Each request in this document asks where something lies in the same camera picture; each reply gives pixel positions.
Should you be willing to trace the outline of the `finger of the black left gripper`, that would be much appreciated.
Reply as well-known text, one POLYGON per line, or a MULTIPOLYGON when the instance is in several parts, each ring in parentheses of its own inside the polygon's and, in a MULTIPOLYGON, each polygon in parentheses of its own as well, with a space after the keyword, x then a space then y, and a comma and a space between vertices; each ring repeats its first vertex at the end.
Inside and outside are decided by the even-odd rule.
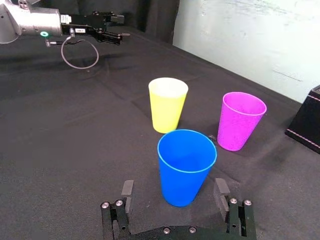
POLYGON ((130 37, 130 33, 114 33, 110 31, 98 30, 95 32, 95 39, 99 43, 108 43, 113 45, 120 45, 125 38, 130 37))
POLYGON ((93 11, 92 15, 95 16, 96 19, 101 20, 103 23, 124 24, 125 22, 124 15, 115 14, 113 11, 109 11, 109 12, 93 11))

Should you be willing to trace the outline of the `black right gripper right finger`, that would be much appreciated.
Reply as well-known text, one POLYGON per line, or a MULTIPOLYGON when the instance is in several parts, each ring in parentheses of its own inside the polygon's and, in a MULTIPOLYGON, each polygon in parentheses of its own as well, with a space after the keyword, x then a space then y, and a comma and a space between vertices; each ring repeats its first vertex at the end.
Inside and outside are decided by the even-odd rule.
POLYGON ((227 182, 223 178, 214 180, 213 196, 226 223, 226 231, 220 238, 256 238, 256 225, 253 203, 249 199, 243 201, 231 196, 227 182))

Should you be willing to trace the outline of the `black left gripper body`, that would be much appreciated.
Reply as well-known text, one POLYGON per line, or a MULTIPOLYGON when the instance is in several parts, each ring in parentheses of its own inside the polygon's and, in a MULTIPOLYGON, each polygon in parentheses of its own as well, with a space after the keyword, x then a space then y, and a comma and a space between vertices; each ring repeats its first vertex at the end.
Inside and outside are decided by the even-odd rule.
POLYGON ((105 30, 106 19, 101 14, 79 15, 61 14, 60 24, 63 35, 70 35, 70 29, 76 36, 97 38, 105 30))

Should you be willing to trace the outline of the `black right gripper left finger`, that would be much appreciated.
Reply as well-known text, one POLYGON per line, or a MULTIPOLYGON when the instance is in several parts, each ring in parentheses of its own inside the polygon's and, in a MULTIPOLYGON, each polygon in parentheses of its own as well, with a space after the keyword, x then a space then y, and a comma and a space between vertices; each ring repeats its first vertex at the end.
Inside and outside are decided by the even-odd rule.
POLYGON ((121 191, 121 198, 114 203, 104 201, 100 204, 102 239, 128 240, 129 214, 134 198, 134 180, 126 180, 121 191))

